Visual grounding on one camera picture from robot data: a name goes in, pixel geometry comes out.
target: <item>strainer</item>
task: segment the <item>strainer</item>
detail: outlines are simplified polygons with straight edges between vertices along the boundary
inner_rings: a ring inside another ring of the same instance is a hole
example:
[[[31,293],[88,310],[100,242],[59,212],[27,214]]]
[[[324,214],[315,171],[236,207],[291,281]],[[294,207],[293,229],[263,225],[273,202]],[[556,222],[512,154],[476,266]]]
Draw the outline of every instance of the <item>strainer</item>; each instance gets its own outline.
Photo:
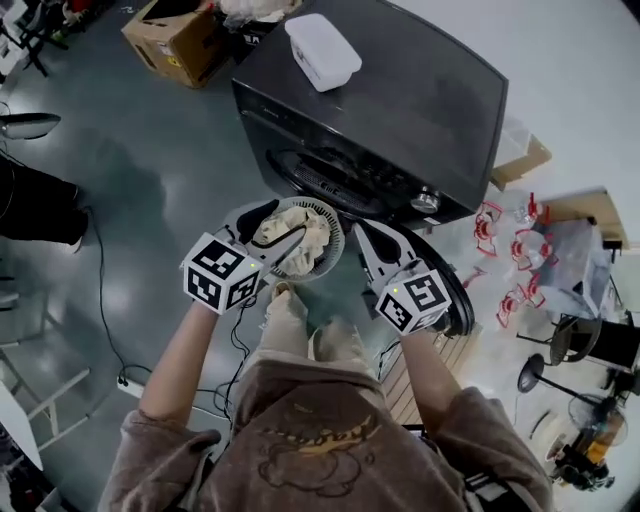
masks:
[[[327,203],[315,199],[313,197],[295,196],[280,199],[278,208],[272,215],[281,213],[293,206],[302,206],[303,208],[313,208],[318,214],[327,219],[331,232],[329,234],[329,244],[325,246],[322,255],[316,259],[316,263],[313,270],[305,276],[289,276],[282,272],[279,267],[274,268],[271,273],[278,276],[280,279],[303,283],[306,281],[313,281],[322,277],[329,272],[338,263],[342,251],[344,250],[344,232],[340,227],[338,221],[338,214]]]

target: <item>wooden board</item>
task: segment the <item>wooden board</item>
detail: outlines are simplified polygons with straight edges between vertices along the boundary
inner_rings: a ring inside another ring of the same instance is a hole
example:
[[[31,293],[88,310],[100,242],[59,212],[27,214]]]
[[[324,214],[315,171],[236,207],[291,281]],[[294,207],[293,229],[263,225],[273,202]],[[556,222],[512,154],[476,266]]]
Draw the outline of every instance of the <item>wooden board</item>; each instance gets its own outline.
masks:
[[[428,334],[442,361],[454,377],[472,352],[479,332],[480,328],[476,326],[469,336],[447,338],[442,334]],[[413,397],[407,365],[400,346],[393,352],[391,360],[392,366],[382,380],[382,388],[387,396],[387,406],[391,416],[401,425],[421,424],[422,420]]]

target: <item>person's leg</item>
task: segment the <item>person's leg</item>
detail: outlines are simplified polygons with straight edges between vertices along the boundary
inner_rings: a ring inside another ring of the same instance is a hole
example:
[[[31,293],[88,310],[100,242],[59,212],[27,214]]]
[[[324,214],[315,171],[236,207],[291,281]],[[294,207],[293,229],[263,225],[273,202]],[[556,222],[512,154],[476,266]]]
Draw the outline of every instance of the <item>person's leg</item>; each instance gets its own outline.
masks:
[[[362,361],[368,366],[364,345],[355,325],[334,316],[313,338],[316,361]]]
[[[76,210],[77,187],[28,167],[15,167],[15,183],[0,234],[14,240],[45,240],[73,245],[88,226]]]
[[[306,358],[308,354],[307,308],[293,288],[279,283],[276,296],[267,307],[262,340],[256,351],[273,350]]]

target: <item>floor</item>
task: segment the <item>floor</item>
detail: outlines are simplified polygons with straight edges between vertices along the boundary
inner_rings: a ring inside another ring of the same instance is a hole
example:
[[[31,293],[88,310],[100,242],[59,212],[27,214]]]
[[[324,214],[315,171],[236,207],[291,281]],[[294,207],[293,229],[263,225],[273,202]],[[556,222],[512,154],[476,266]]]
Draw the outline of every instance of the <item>floor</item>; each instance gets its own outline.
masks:
[[[104,306],[114,342],[128,363],[153,367],[190,304],[181,291],[182,257],[228,210],[273,193],[260,178],[235,109],[229,85],[233,66],[227,65],[200,91],[157,77],[139,62],[120,33],[129,18],[118,5],[112,8],[68,52],[46,52],[43,60],[52,76],[44,79],[30,68],[3,99],[12,112],[62,116],[47,137],[10,142],[9,151],[83,188],[82,201],[93,208],[104,240]],[[62,427],[82,414],[91,419],[42,457],[47,476],[65,497],[81,510],[94,510],[119,444],[119,426],[136,405],[134,398],[116,389],[119,364],[109,349],[98,307],[100,250],[95,232],[87,234],[76,255],[41,242],[4,242],[0,249],[3,270],[17,277],[23,295],[20,309],[3,317],[0,333],[4,341],[25,340],[6,353],[30,387],[44,397],[83,368],[91,368],[90,376],[65,396],[60,414]],[[364,283],[353,252],[347,250],[339,266],[302,295],[315,306],[312,323],[340,311],[360,327],[374,357],[392,334],[383,324],[368,320],[357,299]],[[240,328],[249,346],[259,340],[265,300],[260,297]],[[226,316],[219,324],[202,387],[228,380],[239,362],[239,353],[229,344],[234,320]],[[517,372],[536,346],[514,345],[508,336],[485,336],[477,350],[463,382],[501,398],[523,436],[544,407],[566,408],[562,397],[542,387],[517,398]],[[496,365],[503,371],[496,372]],[[598,380],[596,370],[581,366],[558,377],[591,390]],[[138,372],[132,370],[131,377],[144,382],[145,372]],[[212,410],[209,395],[200,395],[197,405]],[[640,410],[634,414],[640,422]],[[195,413],[194,428],[204,425],[226,435],[226,422]],[[35,426],[41,434],[46,425]],[[629,439],[625,446],[629,454],[640,454],[640,441]],[[620,458],[621,473],[627,462]],[[633,472],[621,475],[628,480],[623,482],[624,492],[636,485],[634,478]],[[607,492],[616,496],[609,494],[609,503],[626,501],[615,487]],[[604,495],[583,493],[569,501],[582,503],[594,496]]]

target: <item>black cable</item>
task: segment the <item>black cable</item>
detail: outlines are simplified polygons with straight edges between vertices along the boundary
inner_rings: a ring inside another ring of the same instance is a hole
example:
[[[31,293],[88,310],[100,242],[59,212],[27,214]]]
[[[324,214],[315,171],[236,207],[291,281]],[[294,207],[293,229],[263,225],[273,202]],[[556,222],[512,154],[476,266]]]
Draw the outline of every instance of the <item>black cable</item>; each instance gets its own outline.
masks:
[[[247,302],[245,302],[240,307],[240,312],[238,313],[238,319],[236,320],[235,325],[231,329],[231,344],[235,348],[237,348],[238,350],[240,350],[242,352],[242,360],[240,361],[240,364],[238,365],[238,368],[236,369],[235,373],[233,374],[233,377],[231,378],[231,380],[229,382],[225,382],[223,384],[220,384],[216,388],[216,392],[217,392],[218,389],[220,389],[220,388],[222,388],[224,386],[227,387],[227,391],[226,391],[226,393],[224,395],[224,406],[222,408],[220,408],[218,406],[218,404],[216,403],[215,398],[216,398],[217,394],[214,395],[214,398],[213,398],[213,406],[216,409],[218,409],[219,411],[221,411],[224,414],[225,418],[227,418],[229,420],[229,422],[231,422],[231,414],[229,413],[229,405],[231,404],[231,401],[229,400],[229,395],[231,394],[231,388],[233,387],[233,385],[236,382],[238,382],[238,380],[237,380],[238,379],[238,375],[242,371],[242,368],[244,367],[244,363],[247,361],[247,358],[249,357],[249,354],[251,353],[249,348],[239,338],[239,336],[238,336],[238,327],[242,323],[242,317],[244,316],[245,310],[255,306],[257,301],[258,301],[258,297],[254,296],[254,297],[250,298]]]
[[[109,324],[107,324],[107,319],[104,316],[104,245],[102,243],[102,237],[100,236],[100,230],[98,229],[98,222],[96,221],[95,214],[93,213],[93,209],[91,207],[87,207],[86,210],[89,212],[91,217],[91,223],[93,224],[93,230],[96,233],[96,238],[98,239],[98,244],[100,245],[100,272],[99,272],[99,282],[98,282],[98,300],[100,303],[100,318],[102,318],[102,325],[104,326],[104,331],[107,335],[107,340],[109,341],[109,346],[111,347],[111,351],[116,355],[118,360],[120,361],[120,372],[118,373],[118,379],[122,380],[122,384],[127,385],[127,378],[125,375],[125,370],[127,369],[127,364],[124,362],[123,357],[120,355],[120,352],[116,349],[116,346],[113,343],[113,339],[111,338],[111,331],[109,330]]]
[[[380,380],[380,376],[382,375],[382,365],[384,364],[384,356],[391,352],[394,348],[398,346],[400,340],[396,340],[391,342],[391,344],[385,348],[382,352],[380,352],[380,363],[378,364],[378,380]]]
[[[118,361],[120,362],[120,371],[118,372],[118,382],[121,384],[124,384],[125,386],[128,384],[127,382],[127,374],[126,371],[129,368],[138,368],[141,370],[144,370],[148,373],[152,373],[152,370],[147,368],[146,366],[143,365],[139,365],[139,364],[127,364],[124,361],[124,358],[122,357],[122,355],[120,354],[120,352],[118,352],[118,350],[115,347],[115,344],[113,343],[113,339],[111,337],[111,330],[109,329],[109,325],[107,324],[107,320],[105,318],[105,313],[104,313],[104,274],[105,274],[105,259],[104,259],[104,244],[102,242],[102,237],[100,235],[100,230],[98,229],[98,223],[96,221],[95,218],[95,213],[93,212],[93,209],[90,207],[86,208],[87,211],[89,212],[90,216],[91,216],[91,222],[93,224],[93,229],[96,233],[96,238],[98,239],[98,244],[100,246],[100,273],[99,273],[99,288],[98,288],[98,297],[99,297],[99,305],[100,305],[100,317],[102,319],[102,325],[104,326],[104,330],[105,333],[107,335],[107,340],[109,341],[109,346],[111,347],[111,351],[116,355],[116,357],[118,358]],[[244,344],[244,342],[240,339],[240,337],[238,336],[238,327],[240,326],[240,323],[242,322],[242,317],[244,315],[244,311],[246,309],[252,308],[253,306],[256,305],[258,301],[258,297],[254,296],[252,298],[250,298],[248,301],[246,301],[240,308],[240,312],[238,313],[238,319],[235,323],[235,325],[233,326],[233,329],[231,329],[231,344],[233,345],[234,348],[240,350],[242,352],[242,360],[240,361],[240,364],[238,365],[238,368],[236,369],[235,373],[233,374],[233,377],[230,381],[228,382],[223,382],[222,384],[219,384],[215,389],[205,389],[205,388],[198,388],[196,391],[200,392],[200,393],[212,393],[213,394],[213,406],[221,413],[224,414],[225,418],[231,422],[231,415],[229,414],[229,405],[231,405],[231,401],[229,399],[229,395],[231,393],[231,387],[236,384],[238,382],[237,378],[238,375],[240,374],[240,371],[242,370],[242,368],[244,367],[244,363],[246,362],[247,358],[249,357],[249,354],[251,353],[251,350],[249,349],[249,347],[247,347],[247,345]],[[222,389],[226,386],[226,392],[223,392]],[[223,406],[220,407],[216,401],[216,398],[220,397],[221,399],[224,400]]]

